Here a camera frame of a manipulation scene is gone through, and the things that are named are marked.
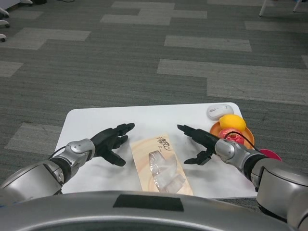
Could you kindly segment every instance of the black cable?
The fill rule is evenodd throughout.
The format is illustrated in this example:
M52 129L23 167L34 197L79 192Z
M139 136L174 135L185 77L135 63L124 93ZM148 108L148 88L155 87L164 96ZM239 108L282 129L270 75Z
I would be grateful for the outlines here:
M247 139L243 134L241 134L241 133L239 133L239 132L237 132L237 131L231 131L231 132L228 132L226 135L225 135L225 138L227 137L227 136L229 136L230 134L232 134L232 133L235 133L235 134L238 134L238 135L240 135L241 137L243 137L257 152L260 152L259 150L258 150L258 148L256 148L251 142L250 142L250 140L249 139Z
M63 146L62 148L59 148L57 151L55 151L53 154L51 154L48 159L52 158L58 151L62 150L63 148L65 148L65 146Z
M70 2L74 2L75 0L71 0L71 1L57 0L57 1L63 1L63 2L70 3Z

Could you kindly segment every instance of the red fruit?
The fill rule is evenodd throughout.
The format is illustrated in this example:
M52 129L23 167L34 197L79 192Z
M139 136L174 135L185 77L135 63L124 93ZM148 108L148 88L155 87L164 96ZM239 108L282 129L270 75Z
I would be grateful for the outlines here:
M235 129L235 128L225 128L225 129L220 131L220 133L218 134L218 137L224 139L225 136L231 131L236 131L236 132L241 134L241 132L239 130ZM230 140L230 141L235 141L235 142L240 143L240 144L244 144L244 141L245 141L245 139L242 136L240 136L239 134L236 134L236 133L232 133L232 134L228 135L226 137L226 139Z

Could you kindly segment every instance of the food package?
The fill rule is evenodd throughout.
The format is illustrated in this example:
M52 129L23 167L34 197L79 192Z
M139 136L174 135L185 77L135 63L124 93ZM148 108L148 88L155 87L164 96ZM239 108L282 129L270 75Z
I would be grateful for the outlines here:
M130 147L143 191L193 195L167 134Z

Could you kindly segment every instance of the white computer mouse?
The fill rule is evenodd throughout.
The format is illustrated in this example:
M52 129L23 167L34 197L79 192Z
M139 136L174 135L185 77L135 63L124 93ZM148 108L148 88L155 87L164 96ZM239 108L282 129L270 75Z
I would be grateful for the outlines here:
M215 104L213 106L209 106L206 115L211 120L219 120L219 118L223 117L226 114L233 114L234 111L230 105L227 104Z

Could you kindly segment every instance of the robotic arm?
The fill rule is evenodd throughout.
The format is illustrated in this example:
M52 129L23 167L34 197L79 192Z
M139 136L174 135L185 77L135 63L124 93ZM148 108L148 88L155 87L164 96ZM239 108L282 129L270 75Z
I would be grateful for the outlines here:
M123 166L125 160L112 149L119 148L128 139L126 133L133 128L134 124L122 124L106 129L92 139L70 142L59 155L19 170L0 186L0 207L61 194L62 186L94 157L101 156L111 164ZM218 155L253 183L262 212L287 220L301 231L308 230L307 176L281 161L201 129L185 125L178 125L178 128L206 148L185 164L204 165L212 154Z
M212 154L236 167L256 188L260 210L287 221L300 230L308 230L308 176L282 161L267 158L256 150L189 126L178 125L184 134L207 148L185 164L204 165Z
M101 156L113 165L123 166L125 160L112 149L126 142L125 134L134 127L132 123L122 124L101 131L92 139L70 142L59 155L17 171L0 187L0 207L61 194L62 186L94 157Z

